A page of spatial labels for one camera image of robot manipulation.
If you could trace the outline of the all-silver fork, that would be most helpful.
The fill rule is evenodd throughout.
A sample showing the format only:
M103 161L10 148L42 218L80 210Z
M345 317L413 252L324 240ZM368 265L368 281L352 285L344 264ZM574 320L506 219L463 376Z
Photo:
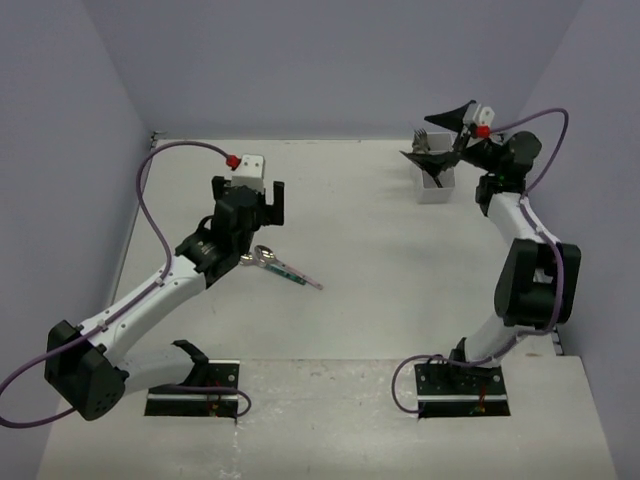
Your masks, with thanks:
M415 131L415 142L419 150L423 152L429 152L431 150L428 133L424 129Z

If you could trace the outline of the teal handled spoon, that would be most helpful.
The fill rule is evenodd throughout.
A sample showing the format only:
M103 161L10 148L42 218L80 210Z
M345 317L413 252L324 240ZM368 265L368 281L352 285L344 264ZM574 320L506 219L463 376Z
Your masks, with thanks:
M282 278L285 278L287 280L293 281L299 285L306 285L307 282L302 279L300 276L295 275L293 273L289 273L287 271L285 271L284 269L281 269L280 267L271 265L271 264L267 264L261 260L258 260L257 258L255 258L252 254L246 254L246 255L242 255L240 257L240 264L242 266L257 266L259 268L262 268L266 271L269 271L270 273L276 274Z

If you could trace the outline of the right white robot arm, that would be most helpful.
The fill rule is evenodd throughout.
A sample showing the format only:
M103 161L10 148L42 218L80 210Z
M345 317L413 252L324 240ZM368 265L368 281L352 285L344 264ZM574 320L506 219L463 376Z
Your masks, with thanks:
M475 334L463 338L449 356L429 356L447 366L446 380L467 393L482 370L499 367L523 339L549 334L568 321L575 298L581 250L564 243L534 213L527 176L542 143L521 122L493 127L494 111L475 100L425 122L454 133L450 147L432 147L427 133L414 134L406 158L433 179L465 162L482 170L475 202L509 245L493 297L494 312Z

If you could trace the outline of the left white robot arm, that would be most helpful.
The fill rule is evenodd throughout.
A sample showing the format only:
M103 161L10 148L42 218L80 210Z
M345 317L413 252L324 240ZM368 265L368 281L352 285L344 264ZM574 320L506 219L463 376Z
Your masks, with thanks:
M195 393L208 379L207 358L177 340L147 362L129 351L179 306L235 269L262 227L284 223L285 184L273 199L257 178L216 176L214 210L142 285L107 310L73 325L60 321L48 333L45 380L86 421L106 415L126 395L161 387Z

